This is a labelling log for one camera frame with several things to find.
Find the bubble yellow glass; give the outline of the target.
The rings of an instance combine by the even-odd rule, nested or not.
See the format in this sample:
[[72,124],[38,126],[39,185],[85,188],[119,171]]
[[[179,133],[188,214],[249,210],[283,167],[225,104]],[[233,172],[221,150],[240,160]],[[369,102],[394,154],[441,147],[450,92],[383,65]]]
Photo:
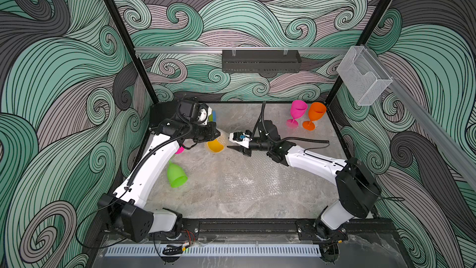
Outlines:
[[209,141],[207,143],[207,147],[209,151],[212,153],[220,153],[222,152],[226,147],[227,144],[229,143],[229,134],[227,134],[225,131],[218,129],[220,136],[216,138],[213,141]]

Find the pink wine glass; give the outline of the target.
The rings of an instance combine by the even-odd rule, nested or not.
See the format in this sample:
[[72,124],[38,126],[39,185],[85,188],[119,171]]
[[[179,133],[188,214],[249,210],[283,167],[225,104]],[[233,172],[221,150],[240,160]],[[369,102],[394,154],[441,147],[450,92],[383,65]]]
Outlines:
[[185,150],[184,147],[181,146],[181,147],[176,151],[176,155],[179,155],[179,154],[183,153],[184,150]]
[[294,100],[290,109],[291,119],[286,121],[286,126],[292,129],[298,128],[298,119],[300,119],[306,113],[306,110],[306,102],[303,100]]

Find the bubble green glass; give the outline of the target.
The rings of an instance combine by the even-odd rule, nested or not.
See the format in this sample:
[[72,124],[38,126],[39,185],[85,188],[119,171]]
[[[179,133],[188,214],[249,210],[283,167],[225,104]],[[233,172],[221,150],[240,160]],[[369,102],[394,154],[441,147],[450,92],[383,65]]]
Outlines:
[[167,168],[167,179],[172,188],[183,186],[188,181],[188,177],[182,167],[171,161]]

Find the bubble orange glass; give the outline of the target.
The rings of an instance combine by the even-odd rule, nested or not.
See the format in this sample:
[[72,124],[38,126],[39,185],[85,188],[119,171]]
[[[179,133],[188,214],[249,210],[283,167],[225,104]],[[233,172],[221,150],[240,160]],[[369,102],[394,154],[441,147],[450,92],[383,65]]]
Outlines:
[[302,123],[302,127],[308,131],[313,131],[316,128],[315,122],[320,120],[327,112],[327,107],[321,102],[314,102],[308,110],[309,120]]

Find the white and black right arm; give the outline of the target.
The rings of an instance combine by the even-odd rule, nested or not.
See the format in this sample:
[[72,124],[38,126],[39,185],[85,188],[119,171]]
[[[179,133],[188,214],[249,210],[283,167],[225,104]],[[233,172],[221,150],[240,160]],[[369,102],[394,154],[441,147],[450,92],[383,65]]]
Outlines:
[[381,197],[381,187],[370,170],[356,158],[336,159],[306,150],[285,140],[255,140],[245,133],[229,134],[234,145],[230,149],[250,156],[253,151],[266,151],[274,162],[295,169],[303,169],[331,182],[338,191],[338,199],[326,207],[316,219],[320,237],[328,237],[352,218],[364,219]]

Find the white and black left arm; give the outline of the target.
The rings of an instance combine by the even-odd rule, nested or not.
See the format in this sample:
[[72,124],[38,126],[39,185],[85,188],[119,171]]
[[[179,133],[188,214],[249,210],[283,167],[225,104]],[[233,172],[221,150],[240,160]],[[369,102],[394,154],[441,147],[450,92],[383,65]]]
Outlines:
[[216,122],[191,124],[163,120],[151,146],[133,172],[114,193],[103,194],[97,206],[106,230],[139,243],[151,233],[180,229],[180,214],[171,210],[150,212],[145,209],[149,194],[162,170],[186,139],[194,143],[213,141],[221,135]]

